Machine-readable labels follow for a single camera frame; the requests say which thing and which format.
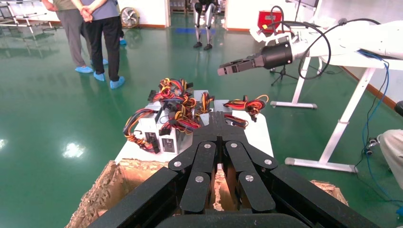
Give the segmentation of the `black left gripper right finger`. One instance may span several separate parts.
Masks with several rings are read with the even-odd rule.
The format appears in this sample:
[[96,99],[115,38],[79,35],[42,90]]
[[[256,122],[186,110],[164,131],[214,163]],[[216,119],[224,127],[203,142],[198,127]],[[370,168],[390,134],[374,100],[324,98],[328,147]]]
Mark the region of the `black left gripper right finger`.
[[375,224],[270,155],[218,113],[220,158],[231,194],[267,227],[374,228]]

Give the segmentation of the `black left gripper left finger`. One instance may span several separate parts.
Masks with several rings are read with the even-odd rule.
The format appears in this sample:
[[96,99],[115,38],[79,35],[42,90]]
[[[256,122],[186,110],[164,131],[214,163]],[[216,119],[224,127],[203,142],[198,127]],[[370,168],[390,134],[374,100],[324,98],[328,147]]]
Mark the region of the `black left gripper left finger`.
[[157,228],[165,220],[202,214],[217,168],[218,113],[193,133],[192,144],[120,202],[90,224],[91,228]]

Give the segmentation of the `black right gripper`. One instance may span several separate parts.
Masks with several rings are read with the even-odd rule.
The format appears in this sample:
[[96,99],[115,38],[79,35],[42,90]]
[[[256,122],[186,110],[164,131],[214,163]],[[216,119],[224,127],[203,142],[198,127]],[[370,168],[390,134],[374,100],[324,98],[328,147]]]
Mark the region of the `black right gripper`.
[[284,42],[265,46],[258,54],[224,63],[220,65],[217,73],[219,76],[224,76],[260,67],[272,69],[292,63],[293,58],[290,43]]

